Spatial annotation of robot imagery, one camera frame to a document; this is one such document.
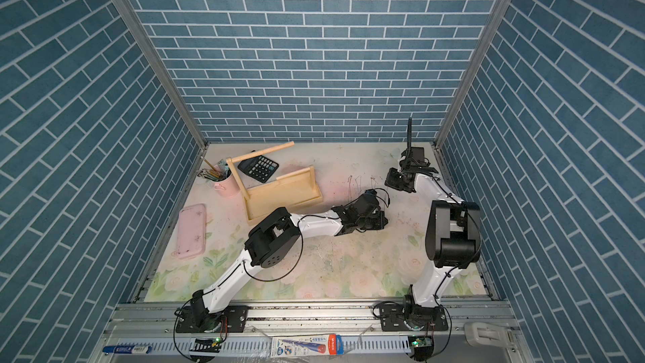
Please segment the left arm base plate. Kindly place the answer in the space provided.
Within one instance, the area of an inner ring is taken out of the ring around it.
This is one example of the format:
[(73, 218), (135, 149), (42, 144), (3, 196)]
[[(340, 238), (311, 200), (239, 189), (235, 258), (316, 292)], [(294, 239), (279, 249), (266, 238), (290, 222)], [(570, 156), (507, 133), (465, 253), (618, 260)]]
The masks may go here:
[(176, 310), (174, 331), (179, 334), (237, 334), (243, 333), (249, 307), (231, 305), (219, 313), (211, 314), (206, 309), (198, 311), (190, 305)]

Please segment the wooden jewelry display stand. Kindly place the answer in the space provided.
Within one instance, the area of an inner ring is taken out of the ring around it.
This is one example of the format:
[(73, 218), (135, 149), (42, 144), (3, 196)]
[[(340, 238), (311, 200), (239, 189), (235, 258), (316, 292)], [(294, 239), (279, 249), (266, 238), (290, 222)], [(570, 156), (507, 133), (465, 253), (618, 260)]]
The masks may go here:
[(314, 166), (278, 176), (275, 181), (250, 189), (247, 189), (242, 182), (235, 167), (236, 163), (281, 151), (294, 145), (295, 143), (291, 141), (255, 153), (226, 159), (231, 174), (244, 198), (246, 219), (249, 225), (260, 223), (263, 218), (280, 207), (304, 208), (322, 202), (322, 192), (316, 181)]

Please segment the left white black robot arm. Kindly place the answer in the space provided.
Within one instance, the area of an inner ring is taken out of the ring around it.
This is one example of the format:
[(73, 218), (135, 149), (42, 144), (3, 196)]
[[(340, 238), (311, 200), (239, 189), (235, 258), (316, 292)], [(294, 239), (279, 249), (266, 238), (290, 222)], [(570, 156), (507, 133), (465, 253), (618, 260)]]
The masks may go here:
[(250, 230), (231, 267), (211, 286), (191, 296), (187, 305), (194, 326), (199, 332), (210, 331), (210, 325), (217, 326), (223, 311), (246, 283), (259, 282), (257, 274), (281, 262), (295, 243), (314, 237), (380, 231), (387, 224), (381, 197), (375, 190), (367, 190), (355, 200), (323, 213), (298, 214), (285, 207), (277, 208)]

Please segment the blue marker pen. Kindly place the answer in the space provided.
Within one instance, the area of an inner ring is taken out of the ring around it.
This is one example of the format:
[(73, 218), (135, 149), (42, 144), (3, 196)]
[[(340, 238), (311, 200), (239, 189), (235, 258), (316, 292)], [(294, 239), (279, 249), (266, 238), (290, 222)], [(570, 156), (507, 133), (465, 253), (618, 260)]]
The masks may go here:
[(152, 351), (151, 346), (105, 346), (105, 355), (147, 355)]

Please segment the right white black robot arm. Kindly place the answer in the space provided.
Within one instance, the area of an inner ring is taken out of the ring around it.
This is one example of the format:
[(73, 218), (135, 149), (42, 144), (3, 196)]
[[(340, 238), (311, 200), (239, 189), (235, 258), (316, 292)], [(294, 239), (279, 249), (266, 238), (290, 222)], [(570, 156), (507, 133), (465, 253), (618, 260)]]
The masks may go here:
[(428, 264), (411, 285), (402, 315), (410, 325), (442, 329), (446, 319), (443, 294), (455, 277), (480, 258), (480, 208), (441, 183), (422, 147), (409, 146), (401, 153), (399, 167), (387, 174), (386, 186), (416, 193), (430, 207), (425, 235)]

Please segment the toothpaste box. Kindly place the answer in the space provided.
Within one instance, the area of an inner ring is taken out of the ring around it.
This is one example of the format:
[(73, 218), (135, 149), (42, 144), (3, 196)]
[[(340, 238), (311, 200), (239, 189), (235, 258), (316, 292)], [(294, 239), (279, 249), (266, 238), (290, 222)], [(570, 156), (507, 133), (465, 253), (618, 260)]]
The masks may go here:
[(344, 354), (344, 343), (339, 334), (273, 337), (270, 347), (271, 358), (342, 356)]

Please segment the aluminium front rail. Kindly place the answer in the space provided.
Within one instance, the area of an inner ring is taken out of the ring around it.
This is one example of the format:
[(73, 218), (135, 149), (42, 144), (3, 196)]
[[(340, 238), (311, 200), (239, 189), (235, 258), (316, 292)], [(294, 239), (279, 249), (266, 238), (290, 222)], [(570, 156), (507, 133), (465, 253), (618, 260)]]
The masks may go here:
[[(243, 333), (179, 334), (177, 304), (120, 304), (91, 354), (91, 362), (270, 362), (273, 337), (339, 334), (342, 356), (298, 357), (299, 362), (530, 362), (532, 356), (510, 304), (486, 297), (450, 297), (447, 331), (384, 332), (372, 315), (374, 299), (340, 301), (235, 302), (249, 307)], [(468, 322), (509, 329), (512, 349), (473, 347)], [(147, 355), (105, 355), (105, 346), (151, 346)]]

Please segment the pink pen holder cup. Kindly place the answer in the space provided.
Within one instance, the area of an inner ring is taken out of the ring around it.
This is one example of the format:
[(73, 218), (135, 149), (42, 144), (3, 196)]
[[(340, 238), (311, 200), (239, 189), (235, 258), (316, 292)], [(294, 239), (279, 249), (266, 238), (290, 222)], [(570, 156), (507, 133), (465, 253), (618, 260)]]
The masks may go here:
[(231, 198), (240, 192), (240, 187), (233, 177), (231, 168), (225, 159), (217, 163), (203, 160), (205, 168), (198, 173), (222, 197)]

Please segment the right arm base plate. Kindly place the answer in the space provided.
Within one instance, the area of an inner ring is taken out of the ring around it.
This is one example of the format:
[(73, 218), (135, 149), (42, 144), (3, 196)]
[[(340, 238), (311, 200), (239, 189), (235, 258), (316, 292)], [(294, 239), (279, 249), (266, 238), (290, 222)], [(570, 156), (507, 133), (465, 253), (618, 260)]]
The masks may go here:
[(439, 307), (425, 308), (416, 304), (383, 301), (371, 307), (372, 315), (384, 332), (447, 331), (447, 315)]

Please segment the white plastic bracket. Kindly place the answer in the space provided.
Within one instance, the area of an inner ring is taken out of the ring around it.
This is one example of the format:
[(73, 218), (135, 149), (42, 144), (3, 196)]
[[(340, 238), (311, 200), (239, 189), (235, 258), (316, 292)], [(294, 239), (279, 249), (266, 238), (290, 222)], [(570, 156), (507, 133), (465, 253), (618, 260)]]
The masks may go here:
[(470, 346), (514, 348), (511, 332), (502, 326), (484, 322), (468, 322), (464, 326), (464, 331), (466, 341)]

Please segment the black calculator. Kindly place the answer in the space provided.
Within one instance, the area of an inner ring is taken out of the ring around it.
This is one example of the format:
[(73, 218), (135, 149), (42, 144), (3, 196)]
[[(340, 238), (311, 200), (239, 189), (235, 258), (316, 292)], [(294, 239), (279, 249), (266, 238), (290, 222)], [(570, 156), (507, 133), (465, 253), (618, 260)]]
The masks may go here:
[(255, 181), (267, 183), (276, 173), (279, 164), (265, 156), (257, 156), (248, 160), (240, 161), (238, 169)]

